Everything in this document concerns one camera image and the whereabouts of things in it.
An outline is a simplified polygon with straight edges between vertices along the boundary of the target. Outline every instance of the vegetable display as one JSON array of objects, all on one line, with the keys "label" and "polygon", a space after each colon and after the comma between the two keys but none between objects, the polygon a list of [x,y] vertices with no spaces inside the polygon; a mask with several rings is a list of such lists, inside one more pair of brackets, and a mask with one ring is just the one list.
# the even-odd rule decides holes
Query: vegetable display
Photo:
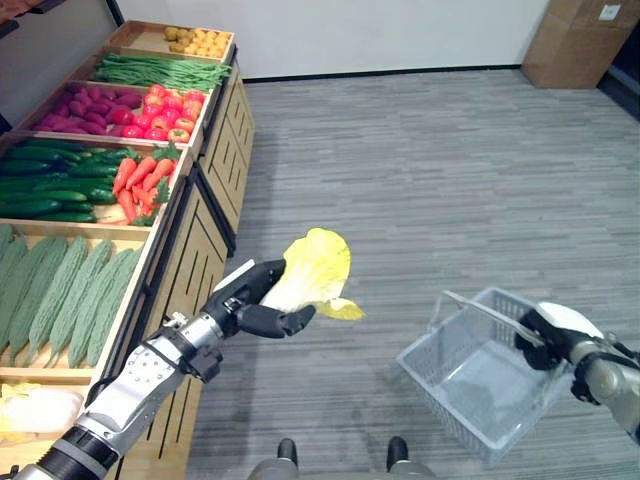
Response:
[{"label": "vegetable display", "polygon": [[51,345],[51,357],[46,366],[55,365],[60,352],[69,344],[73,336],[73,330],[77,323],[78,310],[84,301],[89,287],[93,285],[102,268],[111,257],[113,243],[111,240],[103,240],[94,248],[86,260],[82,263],[78,274],[73,278],[60,312],[53,323],[49,344]]},{"label": "vegetable display", "polygon": [[93,80],[143,87],[160,84],[167,88],[195,88],[207,92],[221,85],[230,70],[231,67],[220,63],[110,53],[96,66]]},{"label": "vegetable display", "polygon": [[166,27],[164,38],[171,42],[169,50],[172,52],[222,59],[227,44],[231,41],[231,33],[202,28]]},{"label": "vegetable display", "polygon": [[[15,271],[16,266],[27,252],[27,242],[24,238],[20,237],[15,239],[7,246],[2,260],[0,260],[0,292],[4,292],[7,283],[9,282],[9,275]],[[0,293],[0,302],[2,301],[2,293]]]},{"label": "vegetable display", "polygon": [[[0,167],[28,163],[32,155],[47,157],[46,170],[0,174],[0,218],[151,226],[168,200],[180,151],[171,142],[140,155],[131,147],[30,139],[7,149]],[[98,208],[110,205],[116,210]],[[0,230],[0,255],[6,238]]]},{"label": "vegetable display", "polygon": [[68,361],[70,368],[78,367],[87,354],[91,331],[95,325],[100,304],[114,288],[118,272],[123,268],[130,255],[133,255],[133,250],[131,249],[118,253],[107,263],[95,281],[89,286],[80,308],[78,308],[76,326],[73,329],[71,343],[69,344]]},{"label": "vegetable display", "polygon": [[91,330],[89,346],[87,347],[87,364],[95,367],[104,347],[109,329],[116,317],[124,292],[131,280],[133,270],[140,258],[140,250],[128,254],[122,266],[118,269],[111,290],[106,292],[98,306],[95,323]]},{"label": "vegetable display", "polygon": [[[135,90],[69,84],[53,109],[30,128],[43,132],[187,143],[205,100],[206,95],[197,89],[181,93],[153,84],[144,95],[143,105],[142,95]],[[0,164],[0,174],[46,172],[50,169],[47,164],[55,162],[77,164],[78,152],[59,147],[42,149],[32,146],[28,151],[7,153],[7,160],[13,159],[21,162]]]},{"label": "vegetable display", "polygon": [[116,195],[127,224],[151,226],[160,205],[169,200],[168,181],[180,151],[173,143],[156,148],[136,163],[124,158],[118,167],[112,193]]},{"label": "vegetable display", "polygon": [[[116,203],[113,178],[121,159],[132,154],[131,148],[86,149],[49,139],[14,145],[0,158],[0,217],[96,222],[94,206]],[[32,163],[41,168],[24,168]]]},{"label": "vegetable display", "polygon": [[47,250],[46,255],[40,262],[40,266],[34,275],[29,289],[21,299],[20,306],[16,309],[11,319],[9,329],[9,345],[11,355],[10,365],[15,366],[16,355],[22,347],[29,341],[29,329],[38,311],[42,298],[49,290],[60,263],[67,251],[67,242],[62,237],[55,237],[53,243]]},{"label": "vegetable display", "polygon": [[11,272],[11,278],[7,279],[6,288],[0,296],[0,352],[4,351],[9,344],[11,322],[20,302],[37,301],[37,299],[25,299],[25,294],[38,272],[42,259],[55,241],[55,238],[45,238],[38,242],[20,259],[15,270]]},{"label": "vegetable display", "polygon": [[46,366],[55,366],[69,345],[71,367],[85,364],[87,354],[86,364],[95,366],[141,250],[112,257],[113,243],[104,240],[89,252],[82,236],[70,245],[64,237],[45,237],[27,250],[23,236],[9,234],[0,260],[6,286],[0,295],[0,354],[9,345],[10,366],[23,359],[19,366],[28,367],[48,343]]},{"label": "vegetable display", "polygon": [[123,122],[141,104],[142,96],[134,89],[70,83],[49,113],[30,128],[41,132],[113,136],[114,128],[126,125]]},{"label": "vegetable display", "polygon": [[29,329],[29,356],[25,366],[32,362],[38,350],[47,343],[53,324],[67,298],[73,279],[87,256],[88,249],[87,240],[80,236],[76,237],[69,247]]}]

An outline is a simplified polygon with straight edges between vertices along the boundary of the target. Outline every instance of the white wall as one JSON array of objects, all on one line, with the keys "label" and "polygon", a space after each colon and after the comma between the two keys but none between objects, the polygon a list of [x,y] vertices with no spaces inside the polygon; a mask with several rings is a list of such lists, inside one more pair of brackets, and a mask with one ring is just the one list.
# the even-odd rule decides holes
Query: white wall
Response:
[{"label": "white wall", "polygon": [[16,125],[115,29],[102,0],[68,0],[27,14],[0,39],[0,113]]},{"label": "white wall", "polygon": [[246,77],[521,63],[548,0],[120,0],[237,34]]}]

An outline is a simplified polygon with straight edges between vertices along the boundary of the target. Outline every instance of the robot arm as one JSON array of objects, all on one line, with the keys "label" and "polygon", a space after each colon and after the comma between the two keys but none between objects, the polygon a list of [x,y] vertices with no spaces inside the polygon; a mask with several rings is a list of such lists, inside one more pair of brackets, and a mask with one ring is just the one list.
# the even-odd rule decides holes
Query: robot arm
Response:
[{"label": "robot arm", "polygon": [[86,408],[76,423],[19,480],[97,480],[124,456],[151,424],[162,402],[186,375],[209,382],[220,371],[222,342],[239,331],[269,338],[298,333],[315,313],[259,305],[284,272],[285,261],[247,262],[228,276],[199,315],[170,324],[143,341],[123,371]]},{"label": "robot arm", "polygon": [[618,424],[640,445],[640,354],[615,336],[603,335],[582,314],[553,303],[540,303],[521,320],[544,345],[516,334],[516,347],[537,370],[562,359],[575,366],[571,392],[581,401],[605,405]]}]

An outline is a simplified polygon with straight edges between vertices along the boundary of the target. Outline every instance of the basket handle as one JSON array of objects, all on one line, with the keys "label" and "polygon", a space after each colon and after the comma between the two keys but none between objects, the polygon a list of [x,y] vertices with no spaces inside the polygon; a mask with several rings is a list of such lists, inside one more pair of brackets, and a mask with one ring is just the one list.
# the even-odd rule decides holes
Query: basket handle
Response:
[{"label": "basket handle", "polygon": [[438,295],[436,305],[433,309],[433,315],[431,316],[431,321],[429,322],[430,328],[433,328],[436,324],[438,315],[440,314],[440,306],[443,296],[451,298],[458,306],[465,305],[467,307],[475,308],[476,310],[480,310],[481,312],[486,313],[499,323],[502,323],[503,325],[506,325],[507,327],[515,330],[518,335],[531,342],[536,347],[541,347],[544,345],[544,341],[542,340],[542,337],[540,335],[538,335],[533,330],[525,327],[517,320],[509,318],[506,315],[503,315],[500,312],[496,312],[492,308],[487,307],[486,305],[482,305],[481,303],[469,300],[468,298],[458,295],[457,293],[454,293],[450,290],[442,290],[442,292],[440,292],[440,295]]}]

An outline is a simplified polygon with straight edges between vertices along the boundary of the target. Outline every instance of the cardboard box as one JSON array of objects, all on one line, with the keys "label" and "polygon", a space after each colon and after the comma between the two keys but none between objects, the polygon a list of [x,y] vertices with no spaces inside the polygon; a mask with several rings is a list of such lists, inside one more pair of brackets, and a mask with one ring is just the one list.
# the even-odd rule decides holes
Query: cardboard box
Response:
[{"label": "cardboard box", "polygon": [[539,88],[593,88],[639,18],[640,0],[551,0],[522,71]]}]

